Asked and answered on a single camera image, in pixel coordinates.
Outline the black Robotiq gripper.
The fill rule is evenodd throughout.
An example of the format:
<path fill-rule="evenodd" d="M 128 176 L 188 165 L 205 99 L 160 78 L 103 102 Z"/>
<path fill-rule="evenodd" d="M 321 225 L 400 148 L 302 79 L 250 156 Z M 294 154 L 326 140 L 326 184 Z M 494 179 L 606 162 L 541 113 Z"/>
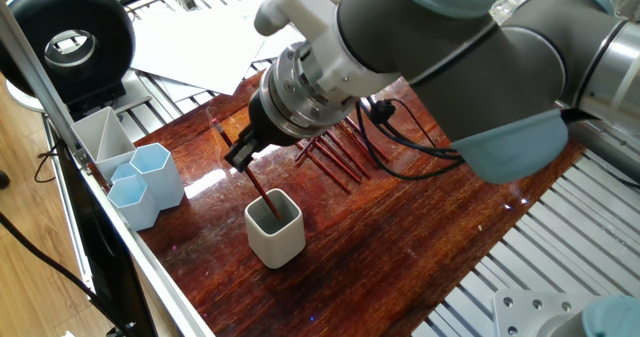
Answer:
<path fill-rule="evenodd" d="M 239 172 L 244 172 L 251 161 L 252 155 L 264 146 L 273 144 L 291 146 L 300 138 L 286 134 L 279 129 L 266 114 L 261 100 L 261 91 L 256 91 L 248 105 L 250 125 L 238 136 L 237 141 L 230 147 L 224 159 Z"/>

